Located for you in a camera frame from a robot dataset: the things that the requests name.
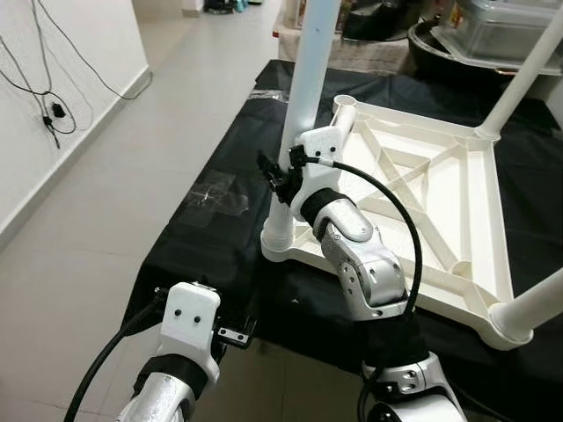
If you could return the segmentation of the white plastic children table top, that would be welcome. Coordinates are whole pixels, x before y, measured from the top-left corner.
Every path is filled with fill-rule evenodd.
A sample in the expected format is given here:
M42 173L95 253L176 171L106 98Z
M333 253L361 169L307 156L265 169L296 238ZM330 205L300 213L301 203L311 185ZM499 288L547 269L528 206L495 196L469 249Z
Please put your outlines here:
M476 137L475 127L357 101L355 124L337 161L389 186L417 222L422 241L417 309L471 327L490 346L498 338L490 307L521 295L509 269L496 141ZM409 276L414 261L409 232L389 198L343 171L339 192L377 228ZM286 260L337 276L312 225L295 220L294 229Z

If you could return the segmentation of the clear tape patch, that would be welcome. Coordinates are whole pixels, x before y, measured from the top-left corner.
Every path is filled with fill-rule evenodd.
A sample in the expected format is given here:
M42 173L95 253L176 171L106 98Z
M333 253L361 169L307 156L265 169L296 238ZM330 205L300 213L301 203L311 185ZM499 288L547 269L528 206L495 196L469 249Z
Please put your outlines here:
M204 228L218 215L238 216L248 208L248 196L236 186L233 174L205 171L186 192L176 220Z

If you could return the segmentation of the black tablecloth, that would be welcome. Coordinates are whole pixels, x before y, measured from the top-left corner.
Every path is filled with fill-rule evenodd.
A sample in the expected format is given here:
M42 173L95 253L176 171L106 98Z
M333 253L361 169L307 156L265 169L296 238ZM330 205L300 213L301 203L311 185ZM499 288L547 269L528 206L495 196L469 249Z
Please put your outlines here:
M294 67L271 60L254 88L287 93ZM330 120L327 108L338 95L447 123L479 124L500 93L329 69L318 124ZM271 192L252 160L265 149L277 152L286 105L245 101L196 181L205 171L233 174L249 208L196 228L176 220L180 204L138 271L124 320L141 312L157 287L201 281L221 296L222 327L256 321L254 338L355 373L363 355L362 333L346 311L337 276L296 261L277 264L260 252L258 237ZM562 153L552 129L558 125L543 102L524 100L501 132L515 137L501 141L497 157L512 285L518 293L562 266L562 186L555 185L562 177ZM417 318L429 351L471 397L515 422L563 422L562 317L538 327L528 345L511 351L492 349L465 325L429 310L417 309Z

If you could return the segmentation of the beige patterned cloth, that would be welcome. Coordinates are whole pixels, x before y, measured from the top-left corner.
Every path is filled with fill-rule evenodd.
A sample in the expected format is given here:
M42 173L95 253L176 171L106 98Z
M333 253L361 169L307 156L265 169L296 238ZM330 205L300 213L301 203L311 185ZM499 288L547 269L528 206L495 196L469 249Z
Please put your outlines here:
M278 39L278 59L296 62L302 29L294 23L293 12L282 8L278 12L274 33ZM327 68L367 74L402 74L409 69L409 39L406 31L394 33L391 40L365 41L333 37L333 48Z

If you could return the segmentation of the black floor gadget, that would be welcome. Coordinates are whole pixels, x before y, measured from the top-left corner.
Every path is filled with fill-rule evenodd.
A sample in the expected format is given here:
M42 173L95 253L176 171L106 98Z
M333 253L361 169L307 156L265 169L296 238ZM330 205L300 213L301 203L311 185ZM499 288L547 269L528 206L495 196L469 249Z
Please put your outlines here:
M214 15L230 15L248 8L248 0L202 0L202 11Z

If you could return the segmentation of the black round pan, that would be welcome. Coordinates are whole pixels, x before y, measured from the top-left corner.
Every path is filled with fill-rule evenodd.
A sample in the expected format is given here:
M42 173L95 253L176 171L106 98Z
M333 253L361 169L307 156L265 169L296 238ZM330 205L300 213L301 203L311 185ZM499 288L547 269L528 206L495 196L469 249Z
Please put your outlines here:
M499 92L514 79L519 67L514 64L478 61L447 51L434 35L440 19L422 21L412 28L410 52L418 79L467 87L473 91Z

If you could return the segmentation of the clear plastic storage box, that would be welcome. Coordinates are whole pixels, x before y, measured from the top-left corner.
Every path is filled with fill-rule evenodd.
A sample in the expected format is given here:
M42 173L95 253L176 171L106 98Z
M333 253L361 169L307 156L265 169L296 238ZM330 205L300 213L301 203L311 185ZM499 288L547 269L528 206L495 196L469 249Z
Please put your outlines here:
M563 0L453 0L431 35L465 59L519 67Z

